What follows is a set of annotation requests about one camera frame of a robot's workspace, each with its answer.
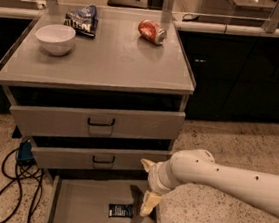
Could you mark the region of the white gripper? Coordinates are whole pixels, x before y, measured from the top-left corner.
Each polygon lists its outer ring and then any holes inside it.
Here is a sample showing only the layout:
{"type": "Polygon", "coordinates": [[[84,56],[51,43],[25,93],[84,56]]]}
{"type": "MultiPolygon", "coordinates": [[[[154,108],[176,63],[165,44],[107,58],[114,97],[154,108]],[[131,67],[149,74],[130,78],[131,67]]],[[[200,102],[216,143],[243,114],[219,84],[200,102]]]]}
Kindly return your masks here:
{"type": "Polygon", "coordinates": [[[143,168],[148,174],[148,185],[152,191],[146,191],[142,200],[140,215],[148,216],[162,200],[162,195],[175,188],[175,178],[170,168],[170,162],[158,162],[141,159],[143,168]]]}

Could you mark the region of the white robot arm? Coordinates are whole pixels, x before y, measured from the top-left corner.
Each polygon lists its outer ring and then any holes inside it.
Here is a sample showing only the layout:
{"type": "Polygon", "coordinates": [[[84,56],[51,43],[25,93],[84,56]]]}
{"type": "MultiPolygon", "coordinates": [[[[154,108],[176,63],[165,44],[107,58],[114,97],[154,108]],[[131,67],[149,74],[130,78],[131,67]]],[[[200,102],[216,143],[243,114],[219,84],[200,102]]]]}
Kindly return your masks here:
{"type": "Polygon", "coordinates": [[[182,184],[206,185],[232,195],[253,207],[279,218],[279,176],[269,173],[225,167],[215,162],[207,150],[177,151],[165,162],[141,159],[148,173],[140,215],[148,216],[162,196],[182,184]]]}

